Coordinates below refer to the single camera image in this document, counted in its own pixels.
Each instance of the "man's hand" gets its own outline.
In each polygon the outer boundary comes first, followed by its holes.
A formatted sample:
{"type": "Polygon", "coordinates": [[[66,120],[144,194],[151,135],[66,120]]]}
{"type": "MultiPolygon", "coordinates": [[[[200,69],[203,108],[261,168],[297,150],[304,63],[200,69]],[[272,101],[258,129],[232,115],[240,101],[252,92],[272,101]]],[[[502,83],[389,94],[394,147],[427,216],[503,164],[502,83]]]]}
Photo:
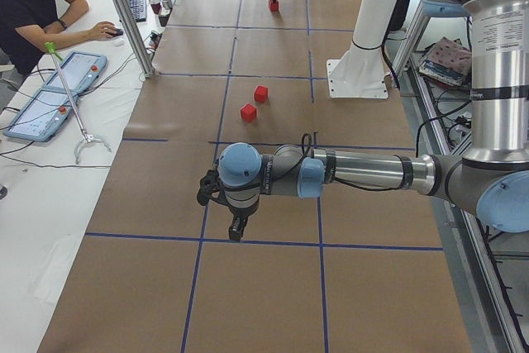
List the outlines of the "man's hand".
{"type": "Polygon", "coordinates": [[[109,39],[113,37],[111,33],[116,33],[116,26],[110,21],[101,21],[88,31],[88,39],[90,41],[109,39]]]}

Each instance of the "red cube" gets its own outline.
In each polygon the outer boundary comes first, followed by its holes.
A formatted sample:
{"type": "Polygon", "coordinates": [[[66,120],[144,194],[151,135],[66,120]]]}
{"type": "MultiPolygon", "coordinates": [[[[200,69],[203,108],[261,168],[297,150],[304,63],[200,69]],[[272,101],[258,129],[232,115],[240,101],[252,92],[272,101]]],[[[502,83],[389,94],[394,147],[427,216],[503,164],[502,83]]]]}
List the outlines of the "red cube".
{"type": "Polygon", "coordinates": [[[268,0],[268,8],[271,12],[279,11],[279,0],[268,0]]]}
{"type": "Polygon", "coordinates": [[[244,107],[241,108],[241,117],[242,120],[246,120],[251,123],[257,117],[257,108],[247,103],[244,107]]]}
{"type": "Polygon", "coordinates": [[[254,91],[254,100],[258,103],[265,103],[268,99],[268,87],[257,86],[254,91]]]}

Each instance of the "man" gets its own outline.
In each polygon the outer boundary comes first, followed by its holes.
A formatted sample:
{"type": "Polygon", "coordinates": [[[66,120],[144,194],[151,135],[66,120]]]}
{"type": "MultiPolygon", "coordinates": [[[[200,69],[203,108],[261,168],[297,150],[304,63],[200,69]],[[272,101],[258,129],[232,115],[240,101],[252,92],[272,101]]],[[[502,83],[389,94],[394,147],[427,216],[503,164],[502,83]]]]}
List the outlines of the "man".
{"type": "Polygon", "coordinates": [[[46,52],[45,43],[57,49],[85,41],[111,38],[115,26],[102,21],[92,29],[63,32],[87,10],[86,0],[65,0],[68,10],[57,16],[55,0],[0,0],[0,48],[9,55],[19,74],[28,75],[46,52]]]}

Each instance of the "white desk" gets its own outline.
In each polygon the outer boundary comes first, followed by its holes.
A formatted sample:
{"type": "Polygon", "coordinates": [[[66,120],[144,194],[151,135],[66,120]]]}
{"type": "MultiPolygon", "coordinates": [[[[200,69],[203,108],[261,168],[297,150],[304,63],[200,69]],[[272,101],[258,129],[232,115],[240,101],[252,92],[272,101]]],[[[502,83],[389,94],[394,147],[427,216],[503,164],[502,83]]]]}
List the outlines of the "white desk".
{"type": "MultiPolygon", "coordinates": [[[[98,21],[119,17],[112,0],[88,0],[90,11],[69,30],[84,30],[98,21]]],[[[148,11],[146,22],[138,24],[142,37],[162,31],[157,17],[148,11]]],[[[75,46],[76,50],[104,54],[105,79],[132,53],[115,40],[95,41],[75,46]]],[[[67,55],[72,49],[60,50],[67,55]]],[[[41,69],[53,62],[45,55],[41,69]]],[[[94,93],[80,99],[79,110],[92,134],[105,136],[112,153],[103,145],[92,145],[81,153],[80,165],[110,166],[142,86],[143,76],[136,60],[94,93]]],[[[21,91],[32,95],[40,86],[40,76],[26,80],[21,91]]],[[[10,102],[21,107],[28,98],[16,94],[10,102]]],[[[0,115],[0,126],[8,126],[14,113],[0,115]]],[[[27,141],[0,136],[0,152],[15,150],[27,141]]],[[[73,165],[74,147],[82,139],[73,115],[49,142],[35,143],[12,157],[40,165],[73,165]]],[[[108,168],[40,169],[0,158],[0,183],[9,192],[0,201],[0,351],[35,352],[51,319],[69,269],[74,261],[85,228],[98,200],[108,168]]]]}

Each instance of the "computer mouse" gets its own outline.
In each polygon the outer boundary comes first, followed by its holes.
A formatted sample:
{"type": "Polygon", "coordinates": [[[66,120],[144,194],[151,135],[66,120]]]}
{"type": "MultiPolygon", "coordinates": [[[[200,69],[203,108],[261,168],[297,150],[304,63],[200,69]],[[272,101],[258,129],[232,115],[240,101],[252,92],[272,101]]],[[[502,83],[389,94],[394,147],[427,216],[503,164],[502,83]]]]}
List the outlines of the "computer mouse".
{"type": "Polygon", "coordinates": [[[116,33],[108,32],[108,35],[116,37],[123,35],[123,30],[121,28],[116,28],[116,33]]]}

